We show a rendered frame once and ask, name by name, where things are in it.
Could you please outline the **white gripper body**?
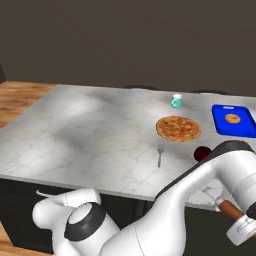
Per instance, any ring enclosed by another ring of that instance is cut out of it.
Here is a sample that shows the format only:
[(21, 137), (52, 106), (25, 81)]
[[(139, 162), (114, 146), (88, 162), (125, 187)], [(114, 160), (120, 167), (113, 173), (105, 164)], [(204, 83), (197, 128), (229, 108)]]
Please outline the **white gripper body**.
[(256, 234), (256, 220), (247, 215), (239, 218), (226, 232), (229, 240), (236, 246), (241, 245)]

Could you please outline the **round pizza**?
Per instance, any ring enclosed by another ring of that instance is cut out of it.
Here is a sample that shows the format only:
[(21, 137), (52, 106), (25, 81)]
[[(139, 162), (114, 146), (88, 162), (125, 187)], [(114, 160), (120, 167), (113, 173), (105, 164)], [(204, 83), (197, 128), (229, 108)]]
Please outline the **round pizza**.
[(187, 142), (201, 135), (201, 127), (190, 118), (167, 116), (157, 121), (156, 132), (159, 136), (169, 141)]

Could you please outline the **dark red round object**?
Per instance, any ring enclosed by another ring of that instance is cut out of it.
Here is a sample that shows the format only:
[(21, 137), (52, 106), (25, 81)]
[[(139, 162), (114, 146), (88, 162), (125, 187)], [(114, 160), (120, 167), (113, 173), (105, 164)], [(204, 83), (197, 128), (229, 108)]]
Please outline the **dark red round object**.
[(205, 159), (211, 153), (211, 149), (206, 146), (199, 146), (194, 151), (194, 158), (196, 161), (201, 161)]

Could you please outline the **blue tray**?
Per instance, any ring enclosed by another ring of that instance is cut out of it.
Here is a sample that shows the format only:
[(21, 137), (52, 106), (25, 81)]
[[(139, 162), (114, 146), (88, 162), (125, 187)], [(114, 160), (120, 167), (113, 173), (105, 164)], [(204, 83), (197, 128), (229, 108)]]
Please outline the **blue tray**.
[[(225, 120), (227, 114), (236, 114), (241, 118), (238, 124), (231, 124)], [(256, 122), (248, 108), (235, 105), (214, 104), (212, 116), (216, 131), (220, 135), (256, 138)]]

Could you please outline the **silver fork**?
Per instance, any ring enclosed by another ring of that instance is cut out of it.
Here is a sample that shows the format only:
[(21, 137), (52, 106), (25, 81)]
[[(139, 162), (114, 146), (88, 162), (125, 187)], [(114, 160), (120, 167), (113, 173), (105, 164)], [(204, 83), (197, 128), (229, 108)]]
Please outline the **silver fork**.
[(164, 149), (165, 149), (164, 144), (163, 143), (159, 143), (158, 144), (158, 148), (157, 148), (157, 151), (158, 151), (158, 154), (159, 154), (159, 156), (158, 156), (158, 163), (157, 163), (157, 167), (158, 168), (161, 167), (161, 157), (162, 157), (162, 154), (164, 152)]

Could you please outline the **glazed donut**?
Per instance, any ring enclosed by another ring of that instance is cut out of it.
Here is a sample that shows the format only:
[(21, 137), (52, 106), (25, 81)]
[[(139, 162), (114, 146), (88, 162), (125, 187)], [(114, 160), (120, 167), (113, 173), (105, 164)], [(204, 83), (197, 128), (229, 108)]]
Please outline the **glazed donut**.
[(231, 124), (238, 124), (241, 121), (241, 118), (236, 114), (227, 114), (225, 120)]

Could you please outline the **teal mug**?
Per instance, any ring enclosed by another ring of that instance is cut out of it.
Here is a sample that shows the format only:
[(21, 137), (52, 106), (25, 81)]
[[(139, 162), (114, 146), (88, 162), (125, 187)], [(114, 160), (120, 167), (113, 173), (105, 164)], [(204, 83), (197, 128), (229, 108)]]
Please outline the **teal mug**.
[(175, 109), (179, 109), (182, 106), (182, 95), (174, 94), (172, 96), (171, 106)]

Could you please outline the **dark island cabinet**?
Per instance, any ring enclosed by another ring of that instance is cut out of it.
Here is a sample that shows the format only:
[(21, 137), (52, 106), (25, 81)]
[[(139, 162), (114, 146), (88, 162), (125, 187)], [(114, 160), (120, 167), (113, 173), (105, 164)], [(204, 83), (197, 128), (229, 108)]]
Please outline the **dark island cabinet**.
[[(42, 192), (53, 195), (65, 190), (59, 187), (19, 182), (0, 178), (0, 221), (12, 244), (38, 252), (52, 251), (49, 230), (38, 228), (32, 210)], [(101, 196), (102, 205), (120, 228), (139, 219), (152, 207), (150, 201), (112, 195)], [(256, 238), (235, 246), (226, 236), (233, 220), (222, 213), (187, 207), (186, 248), (183, 256), (256, 256)]]

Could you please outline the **brown-handled pizza cutter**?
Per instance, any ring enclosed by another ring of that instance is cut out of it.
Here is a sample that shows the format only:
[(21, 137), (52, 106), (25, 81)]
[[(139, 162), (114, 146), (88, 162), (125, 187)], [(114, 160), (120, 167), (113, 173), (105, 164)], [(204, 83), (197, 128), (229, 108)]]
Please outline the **brown-handled pizza cutter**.
[(201, 191), (211, 199), (211, 205), (215, 210), (220, 211), (233, 220), (238, 220), (244, 215), (242, 211), (240, 211), (232, 202), (225, 199), (216, 189), (205, 186)]

